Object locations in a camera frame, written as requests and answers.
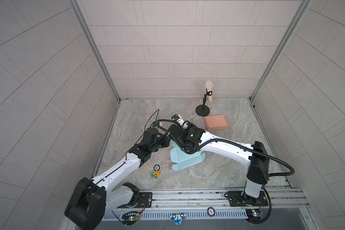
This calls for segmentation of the light blue cardboard box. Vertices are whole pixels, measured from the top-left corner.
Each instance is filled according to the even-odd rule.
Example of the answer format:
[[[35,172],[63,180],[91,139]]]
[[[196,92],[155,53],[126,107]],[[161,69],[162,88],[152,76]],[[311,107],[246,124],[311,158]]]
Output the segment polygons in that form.
[[[170,141],[173,149],[170,151],[171,161],[174,163],[172,169],[175,171],[201,163],[205,159],[205,153],[198,151],[194,154],[187,154],[183,152],[174,141]]]

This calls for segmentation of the pink paper box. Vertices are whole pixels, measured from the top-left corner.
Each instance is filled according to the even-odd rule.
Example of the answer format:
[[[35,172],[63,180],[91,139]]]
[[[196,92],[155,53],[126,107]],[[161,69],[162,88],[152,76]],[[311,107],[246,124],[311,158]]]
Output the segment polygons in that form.
[[[204,121],[207,131],[225,130],[229,127],[225,115],[206,116]]]

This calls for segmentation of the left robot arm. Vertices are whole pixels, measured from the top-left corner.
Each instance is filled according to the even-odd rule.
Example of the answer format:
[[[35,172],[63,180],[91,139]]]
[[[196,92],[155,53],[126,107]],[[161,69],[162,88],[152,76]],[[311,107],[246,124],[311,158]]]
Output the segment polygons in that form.
[[[146,129],[142,141],[128,150],[122,160],[104,173],[92,179],[84,177],[77,183],[64,215],[82,230],[94,230],[106,211],[135,205],[139,189],[131,183],[121,187],[118,184],[148,161],[152,153],[169,145],[167,135],[154,127]]]

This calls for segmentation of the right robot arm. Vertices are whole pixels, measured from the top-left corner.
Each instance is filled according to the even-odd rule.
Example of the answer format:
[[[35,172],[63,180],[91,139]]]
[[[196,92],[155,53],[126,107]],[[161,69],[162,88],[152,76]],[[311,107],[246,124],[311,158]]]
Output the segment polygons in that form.
[[[218,137],[201,128],[191,125],[184,129],[180,125],[172,124],[167,131],[167,136],[175,143],[180,152],[194,155],[196,152],[209,151],[233,159],[248,167],[258,163],[260,158],[255,157],[254,148],[249,144],[242,144]]]

